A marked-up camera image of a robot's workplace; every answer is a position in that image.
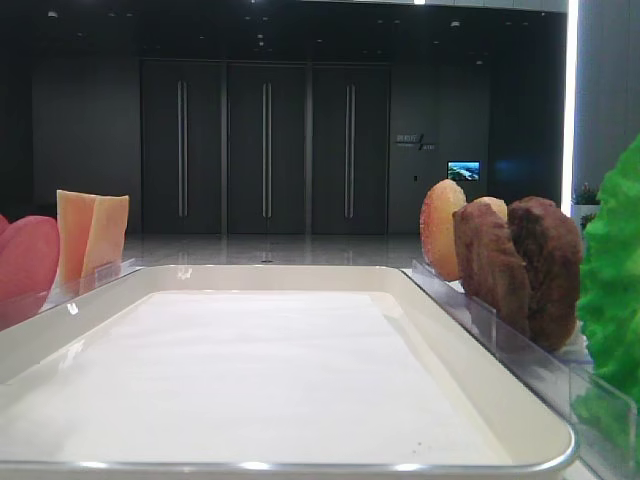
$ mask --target light strip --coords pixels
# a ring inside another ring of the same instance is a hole
[[[562,197],[560,208],[571,215],[573,192],[573,141],[576,115],[576,68],[578,64],[578,14],[580,0],[569,0],[567,15],[567,71],[564,95],[564,149],[562,153]]]

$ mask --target door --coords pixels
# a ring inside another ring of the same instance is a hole
[[[388,70],[316,68],[313,90],[313,232],[384,234]]]
[[[220,233],[220,67],[145,62],[146,233]]]
[[[304,233],[305,71],[229,69],[229,232]]]

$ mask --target vertical handle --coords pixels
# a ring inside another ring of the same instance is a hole
[[[184,192],[183,192],[183,154],[184,154],[184,142],[182,138],[182,116],[184,114],[183,110],[183,94],[182,94],[182,80],[178,81],[178,216],[182,218],[184,216],[183,209],[183,200],[184,200]]]
[[[262,84],[262,217],[267,218],[267,84]]]
[[[344,127],[344,217],[349,218],[349,155],[351,152],[351,85],[347,85],[347,102]]]
[[[272,97],[271,97],[271,82],[269,82],[267,84],[267,101],[268,101],[268,109],[269,109],[269,123],[268,123],[268,137],[267,137],[267,141],[269,142],[269,149],[268,149],[268,164],[267,164],[267,187],[268,187],[268,192],[269,192],[269,198],[268,198],[268,212],[267,212],[267,218],[271,218],[271,207],[273,206],[272,203],[272,186],[273,186],[273,182],[272,182],[272,173],[273,173],[273,158],[272,158],[272,154],[273,154],[273,108],[272,108]]]
[[[353,218],[356,175],[356,86],[351,85],[351,171],[349,173],[349,218]]]
[[[182,82],[182,214],[189,216],[189,84]]]

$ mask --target tray rim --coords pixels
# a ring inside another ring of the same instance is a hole
[[[98,288],[88,292],[85,295],[93,292],[113,287],[114,284],[120,283],[123,280],[138,275],[142,275],[145,272],[153,270],[167,270],[171,268],[233,268],[241,267],[246,269],[260,268],[260,269],[278,269],[278,268],[304,268],[304,269],[346,269],[346,268],[358,268],[358,269],[372,269],[372,270],[387,270],[393,272],[399,272],[405,280],[408,280],[411,284],[417,287],[423,295],[426,295],[434,304],[438,306],[443,312],[450,317],[451,321],[456,322],[453,316],[447,312],[443,306],[429,294],[410,274],[403,271],[401,268],[388,267],[384,265],[303,265],[303,264],[196,264],[196,265],[156,265],[149,267],[139,267],[133,271],[113,279],[100,285]],[[85,295],[81,295],[74,300],[82,298]],[[49,311],[58,308],[63,308],[66,302],[52,307]],[[2,472],[40,472],[51,474],[78,474],[78,473],[98,473],[103,472],[105,475],[111,474],[136,474],[136,473],[155,473],[155,474],[208,474],[208,473],[224,473],[224,474],[248,474],[254,473],[271,473],[271,474],[287,474],[287,473],[308,473],[313,475],[328,475],[328,474],[385,474],[385,475],[442,475],[442,476],[455,476],[455,475],[468,475],[476,474],[481,476],[491,477],[510,477],[513,475],[531,475],[535,473],[553,473],[563,471],[573,464],[579,457],[579,440],[576,435],[574,427],[558,412],[545,401],[535,390],[529,385],[523,382],[518,376],[516,376],[511,369],[505,365],[490,349],[488,349],[481,342],[473,337],[465,328],[462,329],[466,335],[469,335],[476,341],[496,362],[500,364],[509,374],[511,374],[523,387],[531,392],[538,401],[540,401],[547,409],[549,409],[554,415],[563,421],[566,425],[569,434],[569,445],[567,449],[556,458],[536,464],[525,465],[429,465],[418,463],[403,463],[403,464],[357,464],[357,463],[265,463],[265,462],[96,462],[96,461],[78,461],[78,462],[54,462],[54,461],[37,461],[37,460],[25,460],[25,461],[4,461],[0,459],[0,473]]]

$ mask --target polished floor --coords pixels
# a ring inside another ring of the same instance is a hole
[[[127,238],[124,258],[144,266],[274,263],[408,268],[422,253],[417,235],[146,235]]]

